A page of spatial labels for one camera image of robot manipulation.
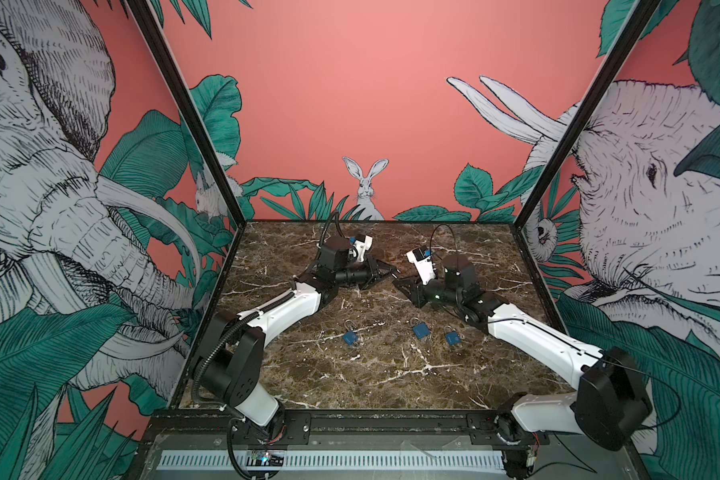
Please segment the large blue padlock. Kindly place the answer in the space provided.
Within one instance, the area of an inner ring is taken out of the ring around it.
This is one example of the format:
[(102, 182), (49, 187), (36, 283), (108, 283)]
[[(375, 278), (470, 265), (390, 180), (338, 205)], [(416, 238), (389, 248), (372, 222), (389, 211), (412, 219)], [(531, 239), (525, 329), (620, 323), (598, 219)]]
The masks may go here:
[(423, 321), (420, 321), (420, 322), (416, 323), (415, 325), (413, 325), (411, 330), (418, 340), (424, 340), (431, 335), (430, 328)]

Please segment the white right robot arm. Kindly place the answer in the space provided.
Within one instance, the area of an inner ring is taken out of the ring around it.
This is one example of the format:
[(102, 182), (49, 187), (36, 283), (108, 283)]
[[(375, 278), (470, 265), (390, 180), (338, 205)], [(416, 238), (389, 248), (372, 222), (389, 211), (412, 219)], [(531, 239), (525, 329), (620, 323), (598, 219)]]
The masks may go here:
[(545, 365), (570, 387), (556, 395), (520, 393), (497, 419), (508, 434), (554, 432), (584, 435), (617, 451), (653, 412), (634, 359), (614, 347), (603, 350), (576, 340), (525, 313), (480, 286), (469, 259), (452, 254), (436, 272), (430, 249), (406, 254), (414, 275), (394, 284), (417, 307), (442, 308), (461, 322), (520, 349)]

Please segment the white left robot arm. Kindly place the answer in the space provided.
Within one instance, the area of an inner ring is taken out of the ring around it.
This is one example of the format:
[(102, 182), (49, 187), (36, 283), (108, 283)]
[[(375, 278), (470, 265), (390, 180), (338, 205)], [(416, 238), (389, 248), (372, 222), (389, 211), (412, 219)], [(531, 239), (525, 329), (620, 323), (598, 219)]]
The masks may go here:
[(342, 288), (367, 290), (398, 269), (371, 255), (372, 238), (332, 236), (289, 288), (237, 314), (217, 312), (192, 359), (191, 398), (230, 407), (270, 436), (284, 426), (284, 407), (260, 383), (264, 350), (280, 334), (326, 307)]

